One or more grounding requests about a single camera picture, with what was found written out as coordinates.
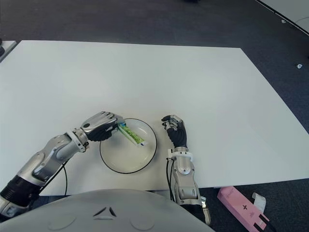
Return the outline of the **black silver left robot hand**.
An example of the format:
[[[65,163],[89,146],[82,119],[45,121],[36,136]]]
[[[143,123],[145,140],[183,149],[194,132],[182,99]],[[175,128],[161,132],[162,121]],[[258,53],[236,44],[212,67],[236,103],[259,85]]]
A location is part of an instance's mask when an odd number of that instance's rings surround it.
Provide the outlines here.
[[[87,119],[81,129],[86,134],[88,140],[100,142],[109,139],[112,132],[118,128],[118,124],[125,123],[122,116],[111,112],[101,111]]]

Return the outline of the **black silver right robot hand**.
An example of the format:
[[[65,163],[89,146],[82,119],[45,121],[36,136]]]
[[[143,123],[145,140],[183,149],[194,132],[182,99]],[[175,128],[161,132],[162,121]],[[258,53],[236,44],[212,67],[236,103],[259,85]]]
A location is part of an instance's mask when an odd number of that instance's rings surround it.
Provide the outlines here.
[[[176,115],[168,115],[163,117],[161,121],[174,147],[188,148],[187,134],[183,120]]]

